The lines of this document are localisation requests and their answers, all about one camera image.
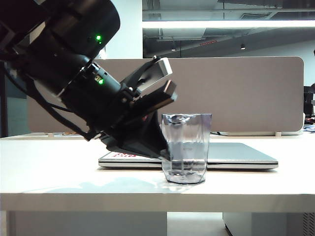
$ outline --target white pillar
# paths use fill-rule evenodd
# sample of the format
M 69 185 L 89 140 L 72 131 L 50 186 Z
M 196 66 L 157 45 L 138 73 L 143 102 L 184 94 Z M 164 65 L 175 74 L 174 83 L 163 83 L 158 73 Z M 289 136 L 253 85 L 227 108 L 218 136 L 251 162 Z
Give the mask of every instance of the white pillar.
M 108 59 L 142 58 L 142 0 L 111 0 L 121 26 L 106 45 Z

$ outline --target clear plastic cup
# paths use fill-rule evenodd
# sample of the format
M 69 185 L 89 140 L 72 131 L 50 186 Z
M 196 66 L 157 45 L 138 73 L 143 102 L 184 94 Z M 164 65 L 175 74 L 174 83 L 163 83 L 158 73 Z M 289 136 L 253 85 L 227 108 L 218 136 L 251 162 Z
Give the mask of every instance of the clear plastic cup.
M 162 132 L 170 160 L 162 161 L 169 182 L 194 184 L 205 181 L 211 114 L 163 114 Z

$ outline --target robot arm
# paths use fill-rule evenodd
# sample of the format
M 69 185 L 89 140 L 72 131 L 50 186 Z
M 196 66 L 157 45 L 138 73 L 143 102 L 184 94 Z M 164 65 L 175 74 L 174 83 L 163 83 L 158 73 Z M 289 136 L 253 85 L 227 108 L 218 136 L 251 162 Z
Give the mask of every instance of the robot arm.
M 100 138 L 109 150 L 168 158 L 157 109 L 176 99 L 176 85 L 166 81 L 141 96 L 144 89 L 172 73 L 168 60 L 154 58 L 120 83 L 93 61 L 120 27 L 110 0 L 46 0 L 42 5 L 33 0 L 5 2 L 9 4 L 0 12 L 0 60 L 17 70 L 29 96 L 87 140 Z M 42 33 L 27 48 L 19 47 L 19 42 L 44 21 Z M 89 132 L 59 115 L 37 91 L 34 81 L 83 118 Z

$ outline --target desk leg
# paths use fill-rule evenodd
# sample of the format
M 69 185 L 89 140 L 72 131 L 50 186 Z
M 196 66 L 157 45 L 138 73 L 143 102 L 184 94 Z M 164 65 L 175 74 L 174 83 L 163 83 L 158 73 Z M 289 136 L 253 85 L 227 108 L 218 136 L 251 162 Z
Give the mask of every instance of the desk leg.
M 9 236 L 167 236 L 166 212 L 14 212 Z

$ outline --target desk surface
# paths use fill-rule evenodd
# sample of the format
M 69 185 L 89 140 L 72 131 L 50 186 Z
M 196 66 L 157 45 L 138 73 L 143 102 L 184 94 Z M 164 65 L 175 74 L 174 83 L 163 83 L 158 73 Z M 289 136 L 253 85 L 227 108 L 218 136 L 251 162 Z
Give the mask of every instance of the desk surface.
M 0 139 L 1 210 L 315 212 L 314 134 L 212 136 L 279 161 L 266 172 L 208 171 L 198 185 L 168 183 L 161 170 L 105 170 L 99 140 Z

